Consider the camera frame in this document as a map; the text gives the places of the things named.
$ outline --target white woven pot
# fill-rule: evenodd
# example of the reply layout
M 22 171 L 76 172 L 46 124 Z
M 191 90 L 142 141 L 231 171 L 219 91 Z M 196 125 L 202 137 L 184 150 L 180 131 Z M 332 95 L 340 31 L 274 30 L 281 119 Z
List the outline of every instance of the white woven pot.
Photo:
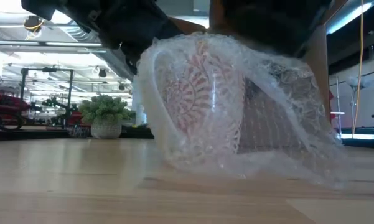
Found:
M 121 122 L 94 121 L 91 135 L 97 139 L 117 139 L 122 132 Z

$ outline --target potted plant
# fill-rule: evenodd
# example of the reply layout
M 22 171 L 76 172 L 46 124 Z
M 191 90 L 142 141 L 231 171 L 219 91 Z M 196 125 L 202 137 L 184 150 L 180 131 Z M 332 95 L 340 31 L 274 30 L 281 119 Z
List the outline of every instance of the potted plant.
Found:
M 130 119 L 129 110 L 120 97 L 107 95 L 94 96 L 91 101 L 84 100 L 79 106 L 82 121 L 91 124 L 91 135 L 98 139 L 118 138 L 122 131 L 121 121 Z

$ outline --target wooden table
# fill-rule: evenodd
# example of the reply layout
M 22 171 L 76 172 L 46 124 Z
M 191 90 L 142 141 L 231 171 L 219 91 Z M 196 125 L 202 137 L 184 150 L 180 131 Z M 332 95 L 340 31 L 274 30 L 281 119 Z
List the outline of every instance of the wooden table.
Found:
M 261 173 L 186 174 L 154 141 L 0 142 L 0 224 L 374 223 L 374 150 L 349 149 L 343 192 Z

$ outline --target white wall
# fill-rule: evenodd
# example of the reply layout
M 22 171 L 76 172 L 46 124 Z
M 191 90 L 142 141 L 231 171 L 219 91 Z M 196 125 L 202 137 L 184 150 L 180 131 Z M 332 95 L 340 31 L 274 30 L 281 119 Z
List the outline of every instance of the white wall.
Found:
M 374 72 L 374 58 L 364 62 L 362 67 L 363 75 L 371 72 Z M 350 77 L 357 77 L 358 73 L 359 65 L 355 65 L 351 68 L 348 68 L 329 77 L 330 91 L 334 95 L 334 99 L 330 101 L 332 111 L 337 111 L 337 90 L 336 85 L 334 85 L 336 84 L 336 75 L 339 76 L 340 83 L 342 81 L 348 80 Z M 372 80 L 373 83 L 369 87 L 364 88 L 360 91 L 360 104 L 357 119 L 357 127 L 374 127 L 374 118 L 371 117 L 371 115 L 374 115 L 374 73 L 362 78 Z M 345 115 L 342 115 L 343 128 L 352 127 L 350 106 L 352 92 L 353 91 L 351 87 L 347 84 L 347 82 L 339 84 L 340 110 L 345 112 Z M 334 125 L 334 127 L 337 127 L 337 120 L 333 120 L 332 124 Z

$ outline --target bubble wrap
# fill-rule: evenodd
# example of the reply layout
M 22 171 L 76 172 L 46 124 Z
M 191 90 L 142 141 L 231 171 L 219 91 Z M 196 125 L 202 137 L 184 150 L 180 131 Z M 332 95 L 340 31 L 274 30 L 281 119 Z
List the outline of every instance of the bubble wrap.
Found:
M 160 40 L 135 79 L 157 146 L 176 168 L 253 177 L 265 169 L 339 185 L 347 160 L 303 62 L 231 37 Z

